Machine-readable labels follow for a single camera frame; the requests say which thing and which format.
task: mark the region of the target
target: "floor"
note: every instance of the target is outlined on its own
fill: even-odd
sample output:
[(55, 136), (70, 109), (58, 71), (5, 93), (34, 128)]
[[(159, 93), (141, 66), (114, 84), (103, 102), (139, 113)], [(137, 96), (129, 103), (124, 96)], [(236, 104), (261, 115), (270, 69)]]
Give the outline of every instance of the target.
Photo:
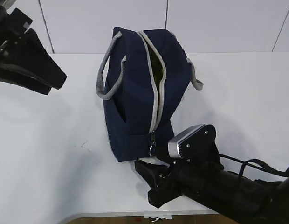
[[(96, 217), (79, 218), (68, 224), (149, 224), (151, 220), (144, 217)], [(195, 215), (195, 216), (173, 216), (172, 220), (162, 220), (163, 224), (237, 224), (222, 215)]]

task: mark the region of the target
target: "green object inside bag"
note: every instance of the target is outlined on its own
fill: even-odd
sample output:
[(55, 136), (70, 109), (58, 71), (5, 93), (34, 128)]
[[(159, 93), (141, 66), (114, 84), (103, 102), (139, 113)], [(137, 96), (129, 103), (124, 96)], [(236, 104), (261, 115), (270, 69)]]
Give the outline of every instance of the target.
[(151, 60), (151, 66), (152, 66), (155, 84), (159, 91), (160, 82), (163, 77), (163, 68), (162, 68), (159, 58), (154, 53), (154, 51), (152, 50), (149, 44), (148, 44), (148, 48), (149, 48), (149, 54), (150, 54), (150, 60)]

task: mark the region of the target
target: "zipper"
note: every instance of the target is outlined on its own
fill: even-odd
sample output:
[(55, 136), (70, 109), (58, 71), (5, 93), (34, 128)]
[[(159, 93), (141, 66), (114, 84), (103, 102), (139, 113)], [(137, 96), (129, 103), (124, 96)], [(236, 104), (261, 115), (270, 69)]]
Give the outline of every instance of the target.
[[(163, 113), (163, 107), (164, 107), (164, 83), (166, 80), (166, 67), (165, 63), (162, 59), (162, 56), (159, 54), (153, 43), (150, 41), (149, 37), (145, 34), (144, 31), (139, 31), (137, 34), (141, 37), (142, 41), (144, 42), (145, 50), (147, 53), (147, 59), (148, 59), (148, 66), (149, 66), (149, 72), (151, 77), (151, 85), (154, 92), (154, 105), (153, 105), (153, 111), (152, 111), (152, 119), (151, 119), (151, 125), (149, 133), (151, 135), (151, 141), (150, 141), (150, 156), (154, 155), (155, 147), (156, 147), (156, 136), (155, 136), (155, 130), (157, 129), (162, 113)], [(162, 67), (162, 78), (160, 79), (159, 85), (157, 87), (155, 76), (153, 74), (153, 67), (152, 67), (152, 58), (150, 57), (150, 52), (153, 53), (156, 58), (158, 59), (158, 62), (161, 64)]]
[(151, 133), (151, 145), (150, 145), (150, 151), (149, 155), (153, 156), (155, 154), (155, 148), (156, 148), (156, 136), (155, 131)]

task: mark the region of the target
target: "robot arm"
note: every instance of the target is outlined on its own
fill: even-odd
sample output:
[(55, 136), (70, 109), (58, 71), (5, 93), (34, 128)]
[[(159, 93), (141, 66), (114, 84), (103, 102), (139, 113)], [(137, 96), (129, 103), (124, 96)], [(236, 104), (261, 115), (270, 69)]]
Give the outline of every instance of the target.
[(15, 0), (0, 0), (0, 81), (22, 86), (41, 94), (60, 89), (67, 76), (51, 59), (33, 22), (19, 9), (6, 12)]
[[(241, 224), (289, 224), (289, 168), (281, 172), (261, 160), (220, 155), (215, 138), (214, 126), (193, 126), (173, 138), (167, 149), (157, 148), (157, 157), (169, 167), (136, 160), (136, 171), (151, 187), (149, 203), (160, 208), (185, 195)], [(225, 171), (220, 157), (242, 163), (239, 174)], [(252, 181), (243, 177), (246, 166), (287, 179)]]

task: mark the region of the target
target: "gray zipper trim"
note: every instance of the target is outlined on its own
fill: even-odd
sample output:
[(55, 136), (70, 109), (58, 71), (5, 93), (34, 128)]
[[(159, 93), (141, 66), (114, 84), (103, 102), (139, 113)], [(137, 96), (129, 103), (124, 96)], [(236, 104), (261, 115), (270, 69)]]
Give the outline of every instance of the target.
[[(164, 83), (165, 83), (165, 80), (166, 80), (166, 66), (165, 66), (165, 63), (163, 61), (162, 56), (159, 54), (159, 52), (155, 48), (154, 44), (151, 42), (151, 40), (145, 34), (145, 32), (144, 31), (139, 31), (138, 34), (141, 34), (141, 36), (144, 38), (144, 40), (150, 45), (151, 49), (154, 51), (154, 53), (156, 54), (157, 58), (159, 59), (161, 65), (162, 65), (162, 69), (163, 69), (163, 77), (162, 77), (162, 79), (160, 81), (160, 85), (159, 85), (158, 109), (156, 111), (153, 111), (153, 113), (157, 114), (157, 120), (156, 120), (155, 126), (153, 128), (153, 131), (155, 131), (157, 129), (160, 121), (161, 121), (163, 107), (164, 107)], [(153, 75), (151, 76), (151, 81), (156, 86)]]
[(158, 89), (154, 81), (154, 76), (153, 76), (153, 70), (152, 70), (152, 65), (151, 65), (151, 59), (150, 59), (150, 54), (149, 54), (149, 48), (142, 37), (142, 35), (137, 32), (137, 34), (140, 36), (141, 40), (144, 42), (144, 47), (146, 51), (146, 57), (148, 60), (148, 66), (149, 66), (149, 72), (150, 72), (150, 77), (151, 77), (151, 85), (154, 91), (154, 105), (153, 105), (153, 112), (152, 112), (152, 119), (151, 119), (151, 126), (150, 126), (150, 133), (154, 131), (156, 122), (157, 122), (157, 115), (158, 115)]

